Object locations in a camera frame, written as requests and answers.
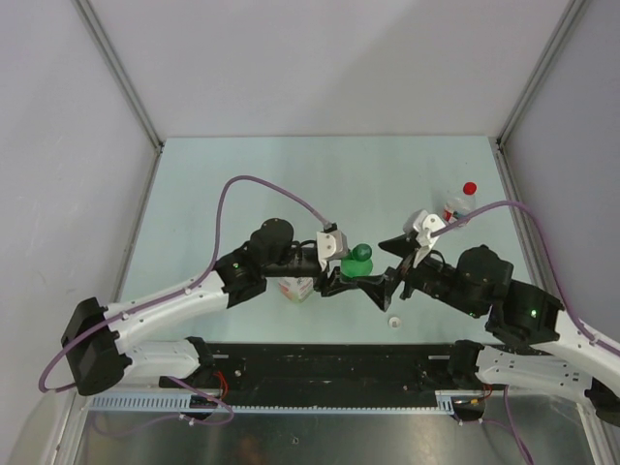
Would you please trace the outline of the green plastic bottle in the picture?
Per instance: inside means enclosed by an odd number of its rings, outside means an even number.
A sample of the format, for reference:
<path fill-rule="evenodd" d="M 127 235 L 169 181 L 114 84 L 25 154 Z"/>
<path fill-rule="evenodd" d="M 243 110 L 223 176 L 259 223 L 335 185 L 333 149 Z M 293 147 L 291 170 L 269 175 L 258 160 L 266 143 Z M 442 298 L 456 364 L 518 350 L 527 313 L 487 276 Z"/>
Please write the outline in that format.
<path fill-rule="evenodd" d="M 358 259 L 352 253 L 340 261 L 340 272 L 345 279 L 369 276 L 373 267 L 371 258 Z"/>

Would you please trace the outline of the clear bottle with orange label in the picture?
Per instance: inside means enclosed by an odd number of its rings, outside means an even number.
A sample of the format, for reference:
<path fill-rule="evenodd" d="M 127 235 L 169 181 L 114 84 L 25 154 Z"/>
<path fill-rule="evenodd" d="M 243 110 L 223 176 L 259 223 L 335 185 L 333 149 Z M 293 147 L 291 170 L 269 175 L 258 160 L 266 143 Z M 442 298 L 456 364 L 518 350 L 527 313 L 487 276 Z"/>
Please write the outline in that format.
<path fill-rule="evenodd" d="M 282 295 L 295 303 L 303 302 L 314 292 L 314 280 L 311 277 L 281 277 L 278 286 Z"/>

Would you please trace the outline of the clear bottle with red label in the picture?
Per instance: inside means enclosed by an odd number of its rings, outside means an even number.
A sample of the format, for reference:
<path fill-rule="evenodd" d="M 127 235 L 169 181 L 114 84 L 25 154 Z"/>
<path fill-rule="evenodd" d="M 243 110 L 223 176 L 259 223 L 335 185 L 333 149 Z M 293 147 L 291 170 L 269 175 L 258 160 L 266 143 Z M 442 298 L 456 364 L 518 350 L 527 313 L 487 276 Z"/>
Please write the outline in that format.
<path fill-rule="evenodd" d="M 463 192 L 448 193 L 444 208 L 443 220 L 446 224 L 453 224 L 457 220 L 471 214 L 477 208 L 476 195 L 468 195 Z"/>

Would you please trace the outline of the red bottle cap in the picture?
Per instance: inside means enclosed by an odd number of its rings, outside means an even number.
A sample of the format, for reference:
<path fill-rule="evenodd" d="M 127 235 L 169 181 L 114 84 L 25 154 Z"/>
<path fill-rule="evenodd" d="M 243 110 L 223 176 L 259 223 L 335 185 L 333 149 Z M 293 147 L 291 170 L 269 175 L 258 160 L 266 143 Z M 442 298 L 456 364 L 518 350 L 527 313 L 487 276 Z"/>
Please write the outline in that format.
<path fill-rule="evenodd" d="M 478 186 L 475 182 L 466 182 L 463 186 L 463 193 L 466 196 L 473 196 L 477 192 Z"/>

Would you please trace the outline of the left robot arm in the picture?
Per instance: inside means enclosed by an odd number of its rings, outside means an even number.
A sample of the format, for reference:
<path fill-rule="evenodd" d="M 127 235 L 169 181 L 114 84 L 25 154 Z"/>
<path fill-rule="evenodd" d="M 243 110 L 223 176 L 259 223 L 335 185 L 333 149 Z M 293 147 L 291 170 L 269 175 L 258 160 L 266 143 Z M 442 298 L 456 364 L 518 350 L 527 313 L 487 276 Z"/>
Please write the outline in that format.
<path fill-rule="evenodd" d="M 90 396 L 132 378 L 173 377 L 196 388 L 207 385 L 214 364 L 201 338 L 170 342 L 155 335 L 249 301 L 266 291 L 270 278 L 308 278 L 323 297 L 360 290 L 385 310 L 391 303 L 388 277 L 372 275 L 369 260 L 367 245 L 349 249 L 334 225 L 297 241 L 289 222 L 268 219 L 240 247 L 175 288 L 107 306 L 95 297 L 80 302 L 61 336 L 74 386 Z"/>

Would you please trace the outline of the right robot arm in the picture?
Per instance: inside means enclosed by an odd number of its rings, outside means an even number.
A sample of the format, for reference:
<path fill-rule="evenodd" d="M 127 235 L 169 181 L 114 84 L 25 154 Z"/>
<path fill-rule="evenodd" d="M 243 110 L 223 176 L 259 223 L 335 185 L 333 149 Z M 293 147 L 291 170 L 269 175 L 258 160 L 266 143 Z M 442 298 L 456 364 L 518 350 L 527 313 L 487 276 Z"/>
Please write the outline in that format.
<path fill-rule="evenodd" d="M 618 425 L 619 344 L 572 315 L 558 297 L 514 279 L 512 264 L 485 245 L 466 250 L 455 265 L 406 234 L 380 247 L 399 257 L 399 265 L 356 282 L 381 310 L 394 295 L 406 300 L 420 292 L 471 318 L 485 318 L 485 330 L 516 351 L 509 356 L 481 343 L 456 342 L 447 364 L 455 387 L 479 381 L 546 389 Z"/>

